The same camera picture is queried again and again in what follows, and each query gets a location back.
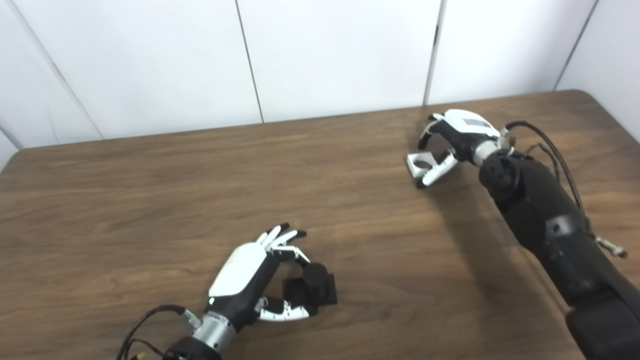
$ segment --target black cable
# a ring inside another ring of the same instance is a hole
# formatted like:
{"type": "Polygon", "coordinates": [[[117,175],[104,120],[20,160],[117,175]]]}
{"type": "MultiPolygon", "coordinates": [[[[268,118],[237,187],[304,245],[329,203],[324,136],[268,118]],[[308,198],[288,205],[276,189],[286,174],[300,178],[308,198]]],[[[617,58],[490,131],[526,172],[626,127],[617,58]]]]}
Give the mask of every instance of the black cable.
{"type": "Polygon", "coordinates": [[[551,161],[554,163],[554,174],[556,175],[556,181],[560,183],[560,169],[558,168],[558,161],[556,160],[556,157],[551,153],[551,151],[549,151],[549,149],[543,143],[539,142],[537,144],[531,145],[527,149],[527,155],[529,155],[529,153],[537,147],[539,147],[540,150],[542,150],[545,154],[549,156],[549,158],[551,158],[551,161]]]}
{"type": "Polygon", "coordinates": [[[163,352],[160,351],[160,349],[158,349],[157,347],[153,346],[150,342],[148,342],[147,340],[142,340],[142,339],[138,339],[138,338],[133,338],[131,339],[131,341],[129,342],[129,344],[127,345],[127,348],[124,350],[124,360],[127,360],[129,358],[129,351],[131,349],[131,345],[133,345],[133,343],[138,342],[141,344],[146,345],[149,349],[151,349],[151,351],[155,352],[157,355],[163,356],[163,352]]]}
{"type": "Polygon", "coordinates": [[[160,305],[158,307],[154,307],[153,309],[147,311],[147,313],[145,313],[143,316],[141,316],[138,321],[136,321],[133,326],[131,327],[131,329],[129,329],[129,332],[127,332],[127,335],[125,336],[123,342],[122,342],[122,346],[120,346],[120,350],[118,351],[118,355],[116,355],[116,360],[122,360],[123,359],[123,355],[125,353],[125,351],[127,350],[127,347],[129,346],[129,343],[131,342],[131,338],[133,337],[133,334],[136,332],[136,330],[138,330],[138,327],[140,327],[140,325],[142,325],[143,322],[145,322],[145,320],[147,320],[148,318],[150,318],[153,314],[156,313],[160,313],[162,311],[173,311],[174,313],[178,314],[178,315],[182,315],[184,313],[186,309],[182,306],[178,306],[178,305],[160,305]]]}
{"type": "Polygon", "coordinates": [[[560,154],[560,151],[558,150],[558,148],[554,145],[554,143],[551,141],[551,139],[544,132],[542,132],[542,130],[538,129],[538,127],[536,127],[535,125],[532,125],[532,124],[530,124],[530,123],[528,123],[526,121],[510,122],[509,124],[505,125],[505,128],[508,131],[510,131],[514,127],[518,127],[518,126],[527,127],[530,130],[533,130],[536,134],[538,134],[538,136],[540,136],[542,138],[542,140],[545,141],[545,143],[547,143],[547,145],[549,145],[549,147],[551,148],[551,151],[554,153],[554,155],[558,159],[558,162],[560,162],[560,166],[562,166],[562,169],[564,171],[564,176],[566,176],[566,180],[569,183],[569,187],[571,188],[571,192],[573,193],[573,199],[575,200],[575,205],[584,213],[584,208],[582,207],[582,199],[580,198],[580,193],[578,192],[578,188],[575,185],[575,181],[573,181],[573,176],[571,175],[571,171],[569,170],[569,166],[567,166],[567,164],[566,164],[564,158],[562,157],[562,154],[560,154]]]}

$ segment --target black fingertip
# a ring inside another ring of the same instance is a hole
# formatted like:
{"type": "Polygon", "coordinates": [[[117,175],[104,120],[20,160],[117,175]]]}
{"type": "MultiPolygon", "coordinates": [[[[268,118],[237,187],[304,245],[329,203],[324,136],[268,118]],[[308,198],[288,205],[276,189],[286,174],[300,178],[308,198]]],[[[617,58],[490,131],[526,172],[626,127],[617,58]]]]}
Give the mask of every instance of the black fingertip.
{"type": "Polygon", "coordinates": [[[309,314],[309,316],[314,316],[318,314],[317,306],[305,305],[305,310],[307,310],[307,313],[309,314]]]}
{"type": "Polygon", "coordinates": [[[431,135],[425,134],[420,141],[418,142],[418,150],[424,150],[427,147],[427,143],[429,142],[429,138],[431,135]]]}
{"type": "Polygon", "coordinates": [[[418,179],[418,181],[415,182],[415,187],[418,189],[427,188],[427,186],[422,182],[422,179],[418,179]]]}
{"type": "Polygon", "coordinates": [[[267,306],[264,309],[270,313],[282,314],[284,312],[284,300],[268,297],[267,306]]]}

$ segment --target wooden table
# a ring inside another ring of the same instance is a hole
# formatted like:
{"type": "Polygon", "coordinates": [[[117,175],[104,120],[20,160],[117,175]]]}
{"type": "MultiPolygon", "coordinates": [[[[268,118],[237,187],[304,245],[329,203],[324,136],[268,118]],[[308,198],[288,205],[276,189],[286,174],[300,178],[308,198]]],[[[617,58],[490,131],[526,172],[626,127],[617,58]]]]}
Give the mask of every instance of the wooden table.
{"type": "MultiPolygon", "coordinates": [[[[200,312],[231,251],[288,221],[339,305],[248,327],[225,359],[582,359],[477,169],[413,187],[404,157],[447,108],[545,130],[640,286],[640,145],[583,92],[77,143],[21,151],[0,176],[1,357],[112,359],[142,313],[200,312]]],[[[298,274],[281,266],[268,293],[298,274]]],[[[166,348],[188,331],[159,315],[139,335],[166,348]]]]}

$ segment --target robotic arm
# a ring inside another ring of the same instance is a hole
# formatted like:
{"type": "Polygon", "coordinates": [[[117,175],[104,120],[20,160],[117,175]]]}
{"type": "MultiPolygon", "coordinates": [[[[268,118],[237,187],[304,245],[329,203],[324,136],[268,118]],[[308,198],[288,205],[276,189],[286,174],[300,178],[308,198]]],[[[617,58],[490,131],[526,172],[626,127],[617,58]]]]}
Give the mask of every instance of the robotic arm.
{"type": "Polygon", "coordinates": [[[288,227],[289,224],[278,225],[231,253],[209,288],[209,300],[202,318],[179,306],[157,307],[129,331],[116,360],[129,360],[128,350],[133,341],[146,343],[132,339],[133,332],[158,311],[174,311],[194,328],[190,336],[180,339],[164,353],[152,348],[164,360],[220,360],[220,354],[233,337],[258,319],[269,322],[299,320],[316,315],[319,306],[336,304],[333,275],[328,274],[322,264],[311,263],[299,248],[290,245],[307,234],[300,230],[283,233],[288,227]],[[298,263],[303,268],[303,277],[285,281],[284,299],[262,296],[280,263],[285,261],[298,263]]]}
{"type": "Polygon", "coordinates": [[[498,132],[480,115],[465,110],[448,110],[430,120],[419,148],[425,149],[431,135],[439,133],[451,149],[439,161],[430,152],[407,157],[417,187],[432,185],[458,162],[479,167],[480,183],[519,244],[536,256],[571,307],[566,323],[585,357],[639,359],[640,292],[600,247],[622,258],[626,252],[593,234],[570,172],[553,143],[529,123],[511,123],[498,132]],[[504,147],[515,126],[529,127],[548,140],[570,180],[575,200],[545,165],[516,152],[513,145],[504,147]],[[416,161],[429,163],[431,168],[419,168],[416,161]]]}

